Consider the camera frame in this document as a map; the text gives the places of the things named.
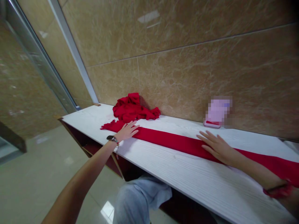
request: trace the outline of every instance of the tiled floor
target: tiled floor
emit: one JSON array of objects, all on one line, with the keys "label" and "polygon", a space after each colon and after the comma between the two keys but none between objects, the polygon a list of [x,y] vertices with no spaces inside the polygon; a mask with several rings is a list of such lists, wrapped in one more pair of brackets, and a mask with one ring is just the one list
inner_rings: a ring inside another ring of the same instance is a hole
[{"label": "tiled floor", "polygon": [[[55,199],[87,161],[60,126],[27,141],[28,152],[0,166],[0,223],[41,223]],[[87,194],[77,223],[112,223],[116,195],[124,180],[104,168]],[[156,223],[176,223],[161,210]]]}]

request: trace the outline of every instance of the glass door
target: glass door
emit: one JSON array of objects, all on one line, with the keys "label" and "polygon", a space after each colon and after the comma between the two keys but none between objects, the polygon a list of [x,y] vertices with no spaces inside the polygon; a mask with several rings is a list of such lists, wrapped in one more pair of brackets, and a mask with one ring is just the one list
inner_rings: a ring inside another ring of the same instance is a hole
[{"label": "glass door", "polygon": [[17,39],[62,107],[67,113],[79,110],[80,107],[76,106],[18,3],[14,0],[0,0],[0,7],[2,21]]}]

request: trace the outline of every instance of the crumpled red cloth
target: crumpled red cloth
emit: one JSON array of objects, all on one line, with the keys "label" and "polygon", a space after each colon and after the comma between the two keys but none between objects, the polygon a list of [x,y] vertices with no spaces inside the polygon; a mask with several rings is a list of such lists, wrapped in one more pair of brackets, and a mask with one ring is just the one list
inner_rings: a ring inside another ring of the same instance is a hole
[{"label": "crumpled red cloth", "polygon": [[161,112],[158,107],[149,110],[140,105],[139,93],[129,93],[128,96],[120,98],[113,107],[114,116],[125,123],[139,119],[157,119]]},{"label": "crumpled red cloth", "polygon": [[[113,120],[111,123],[104,124],[101,130],[106,129],[118,132],[124,124],[123,121],[115,122],[115,120]],[[202,145],[206,145],[202,140],[143,127],[138,127],[137,130],[139,130],[139,132],[133,136],[134,138],[221,163],[212,154],[202,148]],[[262,164],[281,179],[289,179],[295,187],[299,187],[299,163],[276,156],[266,156],[241,149],[236,150],[244,156]]]}]

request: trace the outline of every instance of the red wristband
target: red wristband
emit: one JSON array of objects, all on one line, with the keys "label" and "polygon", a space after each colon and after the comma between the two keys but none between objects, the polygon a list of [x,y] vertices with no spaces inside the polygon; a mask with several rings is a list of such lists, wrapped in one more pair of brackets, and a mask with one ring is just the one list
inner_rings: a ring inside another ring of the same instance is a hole
[{"label": "red wristband", "polygon": [[263,189],[265,195],[268,195],[271,198],[286,198],[288,197],[293,190],[293,185],[289,180],[285,180],[284,185],[280,185],[268,190]]}]

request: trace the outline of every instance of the marble wall tile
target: marble wall tile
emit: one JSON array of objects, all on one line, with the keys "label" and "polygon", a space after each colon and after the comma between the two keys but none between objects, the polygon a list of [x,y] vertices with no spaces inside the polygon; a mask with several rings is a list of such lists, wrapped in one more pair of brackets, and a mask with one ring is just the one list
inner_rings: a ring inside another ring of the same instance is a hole
[{"label": "marble wall tile", "polygon": [[40,38],[40,41],[58,73],[77,69],[75,60],[56,19],[50,24],[46,33],[47,35]]},{"label": "marble wall tile", "polygon": [[293,21],[280,0],[68,0],[63,12],[87,67]]},{"label": "marble wall tile", "polygon": [[67,2],[68,0],[58,0],[59,4],[61,7],[64,6],[64,4]]},{"label": "marble wall tile", "polygon": [[78,69],[62,72],[60,77],[73,98],[92,101]]},{"label": "marble wall tile", "polygon": [[115,105],[119,98],[140,91],[137,58],[89,67],[87,72],[101,103]]},{"label": "marble wall tile", "polygon": [[211,96],[232,96],[237,129],[298,139],[299,57],[285,26],[138,58],[150,109],[202,121]]},{"label": "marble wall tile", "polygon": [[0,23],[0,120],[24,139],[59,126],[66,112]]},{"label": "marble wall tile", "polygon": [[74,98],[74,101],[77,105],[79,105],[82,109],[90,107],[93,105],[93,102],[91,100],[81,100]]},{"label": "marble wall tile", "polygon": [[40,38],[54,20],[48,0],[17,0],[32,28]]}]

